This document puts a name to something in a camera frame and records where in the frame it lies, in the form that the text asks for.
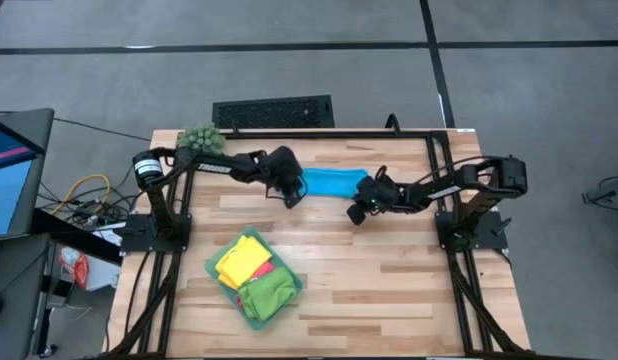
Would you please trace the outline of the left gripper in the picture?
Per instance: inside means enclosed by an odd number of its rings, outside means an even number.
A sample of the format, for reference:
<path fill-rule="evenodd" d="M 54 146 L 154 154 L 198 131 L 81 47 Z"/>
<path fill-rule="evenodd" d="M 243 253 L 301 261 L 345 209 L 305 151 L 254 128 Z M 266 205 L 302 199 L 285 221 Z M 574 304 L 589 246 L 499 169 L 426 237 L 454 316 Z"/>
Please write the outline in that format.
<path fill-rule="evenodd" d="M 275 176 L 266 183 L 266 196 L 283 196 L 287 209 L 292 209 L 305 197 L 305 186 L 297 175 Z"/>

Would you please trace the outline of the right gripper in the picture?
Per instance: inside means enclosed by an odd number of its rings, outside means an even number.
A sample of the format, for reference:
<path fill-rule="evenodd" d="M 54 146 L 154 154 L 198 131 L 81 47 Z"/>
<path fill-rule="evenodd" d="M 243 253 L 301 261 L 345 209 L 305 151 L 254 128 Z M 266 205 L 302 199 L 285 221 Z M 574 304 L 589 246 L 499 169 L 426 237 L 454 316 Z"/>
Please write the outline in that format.
<path fill-rule="evenodd" d="M 390 210 L 399 196 L 395 182 L 386 175 L 372 178 L 364 177 L 357 185 L 355 196 L 357 205 L 364 212 L 386 212 Z"/>

